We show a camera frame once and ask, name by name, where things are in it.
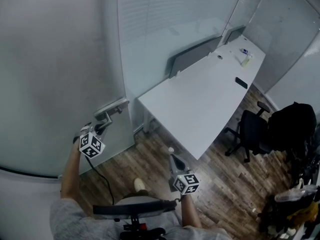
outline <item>smartphone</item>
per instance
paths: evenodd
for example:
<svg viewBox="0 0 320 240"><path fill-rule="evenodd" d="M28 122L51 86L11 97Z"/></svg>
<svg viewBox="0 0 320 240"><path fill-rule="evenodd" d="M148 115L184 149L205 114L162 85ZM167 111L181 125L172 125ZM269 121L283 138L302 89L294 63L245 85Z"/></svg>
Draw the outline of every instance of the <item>smartphone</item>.
<svg viewBox="0 0 320 240"><path fill-rule="evenodd" d="M239 77L235 78L235 82L241 85L243 88L248 89L248 85L244 81L242 81Z"/></svg>

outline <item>person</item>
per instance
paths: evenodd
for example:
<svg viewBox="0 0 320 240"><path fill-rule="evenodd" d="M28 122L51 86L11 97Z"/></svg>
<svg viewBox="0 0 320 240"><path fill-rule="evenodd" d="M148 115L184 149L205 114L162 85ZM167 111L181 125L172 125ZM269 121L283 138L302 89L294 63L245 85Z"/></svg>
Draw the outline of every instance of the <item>person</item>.
<svg viewBox="0 0 320 240"><path fill-rule="evenodd" d="M79 140L72 149L65 166L61 198L50 207L50 227L55 240L118 240L124 231L124 225L131 224L130 219L115 222L113 219L93 219L86 216L78 205L79 197L79 163L81 153ZM137 193L125 196L116 205L145 203L158 199L148 196L141 179L134 181ZM229 240L224 229L215 231L202 228L194 202L190 194L181 201L182 221L176 211L164 212L159 216L139 218L140 223L146 223L147 229L164 228L166 234L161 239L166 240Z"/></svg>

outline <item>gray sleeve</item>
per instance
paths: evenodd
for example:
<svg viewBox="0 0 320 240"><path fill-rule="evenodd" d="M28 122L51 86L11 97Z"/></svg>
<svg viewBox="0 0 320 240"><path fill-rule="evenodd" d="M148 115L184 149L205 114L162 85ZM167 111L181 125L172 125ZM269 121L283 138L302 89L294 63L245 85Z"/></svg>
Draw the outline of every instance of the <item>gray sleeve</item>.
<svg viewBox="0 0 320 240"><path fill-rule="evenodd" d="M168 230L172 233L172 239L192 239L192 240L232 240L227 232L222 228L208 230L204 228L196 228L193 226L173 227Z"/></svg>
<svg viewBox="0 0 320 240"><path fill-rule="evenodd" d="M50 227L54 240L95 239L94 220L87 217L73 199L60 199L50 207Z"/></svg>

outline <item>door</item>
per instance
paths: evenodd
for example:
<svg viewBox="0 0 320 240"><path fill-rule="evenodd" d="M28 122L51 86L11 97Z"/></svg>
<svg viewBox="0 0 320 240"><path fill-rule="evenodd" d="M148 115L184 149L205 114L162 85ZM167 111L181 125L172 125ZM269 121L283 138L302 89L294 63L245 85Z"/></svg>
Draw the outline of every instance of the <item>door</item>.
<svg viewBox="0 0 320 240"><path fill-rule="evenodd" d="M126 95L117 0L0 0L0 15L0 166L58 176L74 133ZM112 120L94 165L134 144L128 108Z"/></svg>

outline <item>gray shirt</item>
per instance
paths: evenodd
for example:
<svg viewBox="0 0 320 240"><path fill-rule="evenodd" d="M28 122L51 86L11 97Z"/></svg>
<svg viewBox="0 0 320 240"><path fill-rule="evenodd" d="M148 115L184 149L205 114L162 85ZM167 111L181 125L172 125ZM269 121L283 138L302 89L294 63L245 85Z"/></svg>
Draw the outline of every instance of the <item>gray shirt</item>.
<svg viewBox="0 0 320 240"><path fill-rule="evenodd" d="M131 203L126 198L121 204ZM225 230L215 231L182 227L176 212L164 212L159 216L139 218L146 223L147 229L164 228L166 240L230 240ZM86 216L78 203L72 199L60 199L51 205L50 226L55 240L118 240L124 231L124 225L131 224L130 219L115 222L113 219L93 219Z"/></svg>

